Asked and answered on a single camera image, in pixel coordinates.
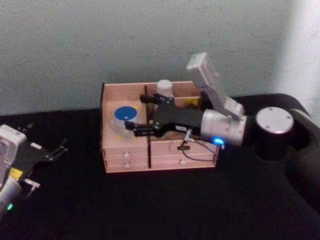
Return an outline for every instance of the blue lid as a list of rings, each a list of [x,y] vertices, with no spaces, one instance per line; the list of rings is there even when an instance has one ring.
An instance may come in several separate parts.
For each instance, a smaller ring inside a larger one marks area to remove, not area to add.
[[[134,119],[137,115],[137,110],[132,106],[122,106],[114,112],[115,118],[121,121],[130,121]]]

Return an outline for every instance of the cable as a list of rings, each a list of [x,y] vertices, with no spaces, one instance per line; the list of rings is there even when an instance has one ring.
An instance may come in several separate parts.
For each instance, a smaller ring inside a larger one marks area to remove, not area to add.
[[[213,158],[216,157],[216,159],[218,159],[218,156],[217,154],[212,151],[209,147],[207,147],[206,145],[198,142],[198,141],[195,141],[196,144],[199,144],[201,145],[202,147],[206,148],[207,150],[209,150],[211,153],[213,153]],[[182,142],[181,144],[181,149],[182,149],[182,153],[183,155],[187,158],[187,159],[190,159],[190,160],[193,160],[193,161],[200,161],[200,162],[212,162],[213,160],[208,160],[208,159],[197,159],[197,158],[193,158],[193,157],[190,157],[188,156],[186,153],[185,153],[185,149],[184,149],[184,145],[185,145],[185,141]]]

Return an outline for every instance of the drawer knob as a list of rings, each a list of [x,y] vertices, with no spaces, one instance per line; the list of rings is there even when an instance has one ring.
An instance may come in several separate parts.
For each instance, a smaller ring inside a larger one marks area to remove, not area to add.
[[[129,158],[130,157],[129,152],[125,151],[124,154],[123,154],[123,157],[126,158],[126,159]]]
[[[125,165],[124,165],[124,168],[125,168],[125,169],[129,169],[129,168],[130,168],[130,162],[127,161],[127,162],[125,163]]]

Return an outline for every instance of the blue led light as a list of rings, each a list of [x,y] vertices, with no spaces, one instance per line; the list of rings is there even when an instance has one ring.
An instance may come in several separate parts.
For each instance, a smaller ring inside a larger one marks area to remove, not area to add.
[[[225,141],[220,137],[215,137],[214,139],[212,139],[212,143],[220,146],[220,145],[224,145]]]

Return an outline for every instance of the green led light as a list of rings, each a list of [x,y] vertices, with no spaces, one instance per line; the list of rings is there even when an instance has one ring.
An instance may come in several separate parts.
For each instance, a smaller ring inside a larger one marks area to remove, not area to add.
[[[13,205],[12,203],[10,203],[6,209],[9,211],[9,210],[11,210],[13,207],[14,207],[14,205]]]

